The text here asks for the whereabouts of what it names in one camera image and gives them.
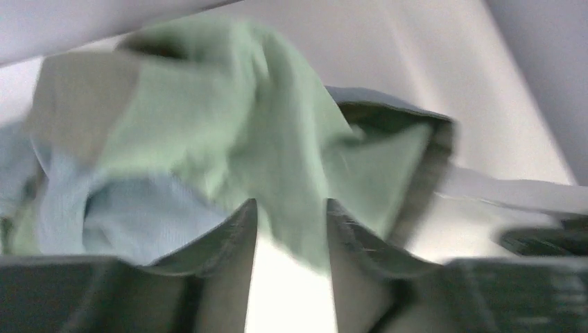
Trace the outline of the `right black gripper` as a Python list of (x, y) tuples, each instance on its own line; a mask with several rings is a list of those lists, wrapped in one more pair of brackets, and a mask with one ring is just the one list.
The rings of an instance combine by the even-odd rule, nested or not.
[(561, 228), (510, 228), (499, 235), (497, 243), (519, 256), (586, 257), (587, 216), (560, 223)]

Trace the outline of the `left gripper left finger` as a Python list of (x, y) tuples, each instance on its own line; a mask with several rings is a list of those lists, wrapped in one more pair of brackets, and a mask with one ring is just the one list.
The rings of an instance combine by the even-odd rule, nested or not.
[(257, 204), (152, 266), (108, 256), (3, 256), (2, 332), (243, 332)]

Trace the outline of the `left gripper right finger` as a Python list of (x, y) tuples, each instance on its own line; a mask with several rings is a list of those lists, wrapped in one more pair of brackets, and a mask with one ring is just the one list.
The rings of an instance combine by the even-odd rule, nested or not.
[(587, 331), (587, 256), (426, 262), (334, 199), (327, 234), (339, 332)]

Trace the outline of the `grey-blue pillowcase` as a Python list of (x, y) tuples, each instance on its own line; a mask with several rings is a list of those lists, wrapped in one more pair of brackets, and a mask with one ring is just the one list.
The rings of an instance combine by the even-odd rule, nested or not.
[(327, 200), (405, 239), (453, 134), (385, 94), (325, 87), (265, 26), (185, 17), (43, 61), (28, 114), (1, 127), (1, 218), (19, 254), (149, 265), (254, 199), (261, 233), (326, 271)]

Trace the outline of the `white pillow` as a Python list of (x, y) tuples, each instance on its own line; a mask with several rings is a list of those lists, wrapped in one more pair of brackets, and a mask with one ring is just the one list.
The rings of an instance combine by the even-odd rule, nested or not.
[(450, 168), (438, 192), (514, 210), (553, 216), (586, 216), (587, 188), (541, 180), (500, 180), (457, 166)]

